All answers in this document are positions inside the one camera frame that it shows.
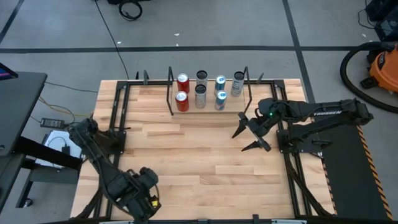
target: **blue and silver can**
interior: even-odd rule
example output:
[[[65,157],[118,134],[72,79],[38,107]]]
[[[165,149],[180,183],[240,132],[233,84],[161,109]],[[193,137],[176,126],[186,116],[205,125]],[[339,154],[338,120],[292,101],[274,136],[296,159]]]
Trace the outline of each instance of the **blue and silver can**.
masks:
[[[218,93],[220,90],[224,90],[225,81],[226,81],[226,79],[225,79],[225,76],[224,76],[224,75],[219,75],[219,76],[217,76],[216,81],[215,81],[216,84],[215,84],[215,86],[214,86],[214,94],[215,94],[215,95],[217,95],[217,93]]]
[[[220,90],[216,96],[216,110],[223,110],[225,107],[226,101],[226,92],[224,90]]]
[[[234,78],[232,80],[231,96],[238,97],[242,93],[243,83],[244,83],[244,73],[235,72]]]

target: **red soda can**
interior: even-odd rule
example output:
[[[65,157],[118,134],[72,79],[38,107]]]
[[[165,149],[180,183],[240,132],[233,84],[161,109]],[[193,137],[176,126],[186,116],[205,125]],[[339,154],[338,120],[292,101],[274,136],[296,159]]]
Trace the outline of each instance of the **red soda can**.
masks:
[[[187,74],[181,73],[177,77],[177,87],[179,91],[189,93],[189,78]]]
[[[175,95],[175,102],[179,111],[187,111],[189,109],[188,95],[184,91],[179,91]]]

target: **can lid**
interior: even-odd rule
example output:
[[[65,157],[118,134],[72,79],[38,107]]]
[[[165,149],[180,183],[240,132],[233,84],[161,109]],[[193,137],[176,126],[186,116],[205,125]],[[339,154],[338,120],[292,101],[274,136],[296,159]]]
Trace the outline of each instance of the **can lid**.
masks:
[[[188,80],[188,75],[181,73],[178,75],[177,80],[180,82],[186,82]]]
[[[207,72],[200,70],[199,72],[197,72],[197,78],[198,79],[205,79],[207,78]]]
[[[202,84],[199,84],[195,87],[195,92],[198,94],[206,93],[206,87]]]
[[[187,99],[187,93],[185,93],[184,91],[179,91],[176,95],[175,95],[175,99],[178,101],[184,101]]]
[[[226,99],[226,92],[223,90],[220,90],[217,92],[217,98],[220,100],[225,100]]]
[[[217,76],[216,82],[220,83],[220,84],[223,84],[225,82],[225,76],[224,75]]]
[[[234,78],[237,79],[237,80],[243,80],[244,73],[243,72],[235,72]]]

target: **black desk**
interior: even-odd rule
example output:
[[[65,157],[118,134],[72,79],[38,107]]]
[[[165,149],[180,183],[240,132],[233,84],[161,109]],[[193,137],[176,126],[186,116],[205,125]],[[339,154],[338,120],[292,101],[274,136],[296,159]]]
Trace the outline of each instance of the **black desk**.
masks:
[[[73,170],[78,170],[81,164],[78,158],[21,136],[43,90],[47,75],[30,72],[18,72],[18,74],[19,78],[0,81],[0,211],[6,203],[21,167],[45,172],[53,169],[35,164],[34,160],[27,159],[26,155]],[[19,203],[24,202],[23,198],[27,196],[31,182],[30,179],[27,181]]]

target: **black cable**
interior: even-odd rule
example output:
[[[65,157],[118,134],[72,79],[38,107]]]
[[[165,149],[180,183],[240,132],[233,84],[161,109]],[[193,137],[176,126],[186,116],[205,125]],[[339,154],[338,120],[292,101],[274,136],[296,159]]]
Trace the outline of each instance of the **black cable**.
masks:
[[[57,136],[57,137],[55,137],[55,138],[53,138],[53,139],[50,140],[50,142],[47,144],[47,147],[50,147],[51,142],[52,142],[54,139],[58,139],[58,138],[61,138],[61,139],[64,141],[65,146],[68,146],[68,145],[67,145],[67,141],[66,141],[63,137]]]
[[[56,106],[56,107],[58,107],[58,108],[65,109],[65,110],[67,110],[67,111],[73,116],[73,121],[72,121],[71,123],[67,124],[67,125],[73,124],[73,123],[75,122],[75,120],[76,120],[75,115],[74,115],[74,114],[72,113],[72,111],[70,111],[68,108],[63,107],[63,106],[58,106],[58,105],[49,105],[49,106]]]
[[[125,4],[127,4],[127,3],[133,3],[134,5],[136,5],[136,6],[138,7],[138,9],[139,9],[138,16],[131,16],[128,12],[122,10],[123,6],[124,6]],[[120,15],[122,15],[122,18],[123,18],[123,19],[125,19],[125,20],[127,20],[127,21],[135,21],[135,20],[137,20],[138,18],[141,17],[141,15],[142,15],[142,7],[141,7],[141,5],[138,3],[138,1],[136,1],[136,0],[123,0],[123,1],[119,4],[119,13],[120,13]]]
[[[38,119],[36,119],[36,118],[32,117],[32,115],[30,116],[30,118],[32,118],[33,120],[35,120],[36,122],[38,122],[38,123],[40,123],[40,124],[41,124],[41,122],[40,122]]]
[[[309,117],[311,117],[311,115],[312,115],[314,112],[316,112],[316,110],[319,110],[319,109],[322,109],[322,108],[331,108],[331,107],[338,107],[338,106],[346,106],[346,105],[348,105],[348,104],[350,104],[350,103],[352,103],[352,102],[353,102],[353,100],[349,100],[348,102],[343,103],[343,104],[329,105],[329,106],[319,106],[319,107],[317,107],[317,108],[311,110],[311,112],[309,112],[309,114],[308,114],[306,117],[304,117],[303,121],[306,121]]]
[[[55,84],[55,83],[50,83],[50,82],[46,82],[46,83],[47,83],[47,84],[50,84],[50,85],[55,85],[55,86],[60,86],[60,87],[68,88],[68,89],[71,89],[71,90],[76,90],[76,91],[83,91],[83,92],[88,92],[88,93],[98,93],[97,91],[93,91],[93,90],[79,90],[79,89],[72,88],[72,87],[65,86],[65,85],[60,85],[60,84]]]
[[[51,142],[52,141],[54,141],[54,139],[58,139],[58,138],[61,138],[63,141],[64,141],[64,143],[65,143],[65,147],[67,147],[68,145],[67,145],[67,141],[63,138],[63,137],[61,137],[61,136],[57,136],[57,137],[55,137],[55,138],[53,138],[53,139],[51,139],[50,140],[50,142],[47,144],[47,147],[50,147],[50,144],[51,144]]]
[[[369,20],[369,16],[368,16],[367,13],[366,13],[366,19],[368,20],[368,24],[369,24],[370,26],[372,26],[372,27],[369,27],[369,26],[366,26],[366,25],[362,24],[362,23],[361,23],[361,16],[360,16],[360,13],[363,12],[363,11],[365,11],[367,6],[368,6],[368,2],[367,2],[367,0],[365,0],[365,8],[362,9],[362,10],[360,10],[360,11],[358,12],[358,24],[359,24],[360,26],[362,26],[362,27],[367,28],[367,29],[380,29],[380,30],[384,30],[384,31],[393,32],[393,30],[383,29],[383,28],[381,28],[381,27],[376,27],[376,25],[371,24],[371,21]]]
[[[112,33],[111,33],[111,31],[110,31],[110,29],[109,29],[109,27],[108,27],[108,25],[107,25],[107,23],[106,23],[106,21],[105,21],[104,16],[102,15],[102,12],[101,12],[101,10],[100,10],[100,7],[98,6],[98,2],[97,2],[97,1],[94,1],[94,2],[95,2],[95,4],[97,5],[98,12],[99,12],[99,14],[101,15],[102,20],[104,21],[104,24],[105,24],[105,26],[106,26],[106,29],[108,30],[109,35],[110,35],[111,38],[112,38],[114,47],[116,48],[116,51],[117,51],[117,53],[118,53],[118,55],[119,55],[119,58],[120,58],[120,61],[122,61],[122,64],[123,64],[123,67],[124,67],[124,71],[126,72],[127,79],[129,80],[129,79],[130,79],[129,73],[127,72],[126,65],[124,64],[124,61],[123,61],[122,56],[120,56],[120,52],[119,52],[118,46],[116,45],[116,42],[114,41],[113,35],[112,35]]]

